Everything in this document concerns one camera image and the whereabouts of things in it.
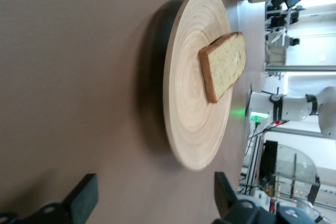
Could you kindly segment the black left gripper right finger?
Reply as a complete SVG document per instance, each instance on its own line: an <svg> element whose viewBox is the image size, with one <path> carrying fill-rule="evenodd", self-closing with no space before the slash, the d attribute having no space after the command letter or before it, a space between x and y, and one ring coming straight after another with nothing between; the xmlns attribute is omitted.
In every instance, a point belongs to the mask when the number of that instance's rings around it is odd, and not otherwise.
<svg viewBox="0 0 336 224"><path fill-rule="evenodd" d="M276 224L276 216L254 203L239 199L224 172L215 172L214 199L220 217L214 224Z"/></svg>

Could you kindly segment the black flat panel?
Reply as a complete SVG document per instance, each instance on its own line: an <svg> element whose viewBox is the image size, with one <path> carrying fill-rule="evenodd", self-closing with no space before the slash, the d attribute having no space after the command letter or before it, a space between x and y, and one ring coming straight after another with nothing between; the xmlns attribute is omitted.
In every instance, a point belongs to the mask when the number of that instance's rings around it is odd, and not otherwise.
<svg viewBox="0 0 336 224"><path fill-rule="evenodd" d="M267 140L261 156L259 178L269 177L275 173L278 142Z"/></svg>

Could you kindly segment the brown-crust bread slice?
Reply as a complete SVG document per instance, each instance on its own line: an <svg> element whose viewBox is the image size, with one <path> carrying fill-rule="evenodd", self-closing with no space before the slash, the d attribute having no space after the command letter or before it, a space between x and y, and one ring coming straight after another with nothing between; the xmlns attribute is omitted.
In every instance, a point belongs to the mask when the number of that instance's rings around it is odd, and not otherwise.
<svg viewBox="0 0 336 224"><path fill-rule="evenodd" d="M246 45L242 32L223 35L198 52L209 103L217 103L243 74Z"/></svg>

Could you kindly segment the clear curved acrylic guard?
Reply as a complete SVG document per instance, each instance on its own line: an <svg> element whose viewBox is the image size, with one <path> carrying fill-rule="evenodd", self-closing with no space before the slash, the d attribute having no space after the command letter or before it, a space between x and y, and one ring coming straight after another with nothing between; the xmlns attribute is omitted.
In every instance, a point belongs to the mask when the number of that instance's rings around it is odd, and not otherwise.
<svg viewBox="0 0 336 224"><path fill-rule="evenodd" d="M314 204L321 185L320 177L314 162L305 153L279 144L274 176L276 196Z"/></svg>

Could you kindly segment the grey lab machine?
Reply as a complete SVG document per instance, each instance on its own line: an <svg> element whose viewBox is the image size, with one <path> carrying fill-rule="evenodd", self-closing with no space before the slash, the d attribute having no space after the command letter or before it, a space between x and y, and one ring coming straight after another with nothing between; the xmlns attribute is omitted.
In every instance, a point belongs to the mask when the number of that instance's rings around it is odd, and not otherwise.
<svg viewBox="0 0 336 224"><path fill-rule="evenodd" d="M300 38L288 35L290 25L299 21L296 9L270 10L265 14L266 65L285 65L287 49L300 44Z"/></svg>

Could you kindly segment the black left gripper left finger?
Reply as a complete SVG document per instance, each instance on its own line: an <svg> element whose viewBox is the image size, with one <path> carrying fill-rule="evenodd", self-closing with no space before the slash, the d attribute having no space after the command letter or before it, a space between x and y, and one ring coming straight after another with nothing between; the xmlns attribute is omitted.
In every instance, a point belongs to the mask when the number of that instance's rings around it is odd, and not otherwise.
<svg viewBox="0 0 336 224"><path fill-rule="evenodd" d="M98 176L86 174L63 201L46 204L23 219L0 212L0 224L86 224L98 200Z"/></svg>

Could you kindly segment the round wooden plate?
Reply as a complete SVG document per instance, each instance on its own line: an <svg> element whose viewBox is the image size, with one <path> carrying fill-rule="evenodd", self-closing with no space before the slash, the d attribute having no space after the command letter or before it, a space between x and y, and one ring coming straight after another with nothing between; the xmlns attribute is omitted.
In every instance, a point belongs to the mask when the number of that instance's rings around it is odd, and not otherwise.
<svg viewBox="0 0 336 224"><path fill-rule="evenodd" d="M189 170L208 166L224 137L233 90L217 103L208 102L198 52L228 33L222 0L184 0L171 29L163 75L164 122L174 156Z"/></svg>

